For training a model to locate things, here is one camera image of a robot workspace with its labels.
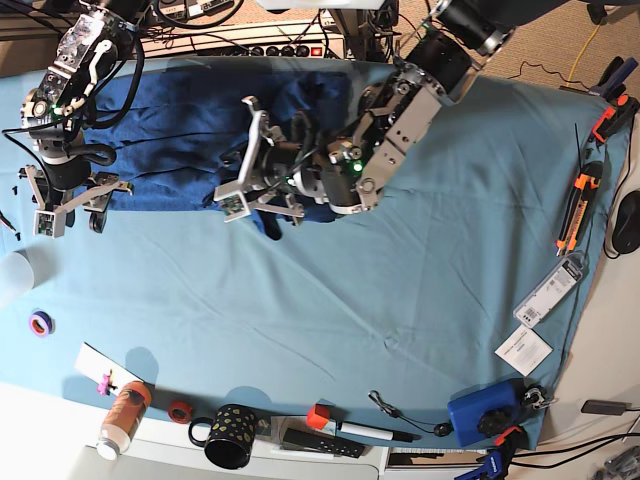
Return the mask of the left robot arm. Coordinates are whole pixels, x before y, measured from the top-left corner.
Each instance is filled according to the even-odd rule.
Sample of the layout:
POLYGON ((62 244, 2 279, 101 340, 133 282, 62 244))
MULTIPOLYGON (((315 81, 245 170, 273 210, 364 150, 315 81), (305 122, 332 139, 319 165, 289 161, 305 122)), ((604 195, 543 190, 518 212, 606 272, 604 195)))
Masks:
POLYGON ((299 110, 290 133, 271 124, 255 97, 235 179, 217 186, 213 201, 228 222, 259 214, 301 224, 306 200, 333 217, 371 211, 408 151, 445 106, 458 103, 515 30, 559 7, 557 1, 438 1, 423 20, 422 39, 393 71, 367 87, 354 121, 321 134, 299 110))

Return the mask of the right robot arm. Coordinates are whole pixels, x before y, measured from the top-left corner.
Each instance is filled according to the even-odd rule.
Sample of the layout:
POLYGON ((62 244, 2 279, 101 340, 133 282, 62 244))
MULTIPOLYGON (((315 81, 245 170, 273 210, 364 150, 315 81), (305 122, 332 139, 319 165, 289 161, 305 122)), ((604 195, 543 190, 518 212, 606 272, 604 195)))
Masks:
POLYGON ((59 238, 72 227, 78 207, 89 213, 91 230, 102 232, 113 194, 133 191, 131 183, 107 170, 116 160, 115 150, 86 142, 83 133, 110 129, 130 110, 145 63, 140 32, 144 15, 151 12, 160 24, 182 30, 220 24, 193 23, 188 13, 177 15, 157 1, 84 1, 81 8, 42 81, 26 96, 20 127, 2 132, 8 141, 24 133, 32 142, 25 151, 35 162, 19 175, 28 180, 37 205, 33 231, 49 238, 59 238), (101 119, 97 96, 129 57, 136 64, 125 101, 116 114, 101 119))

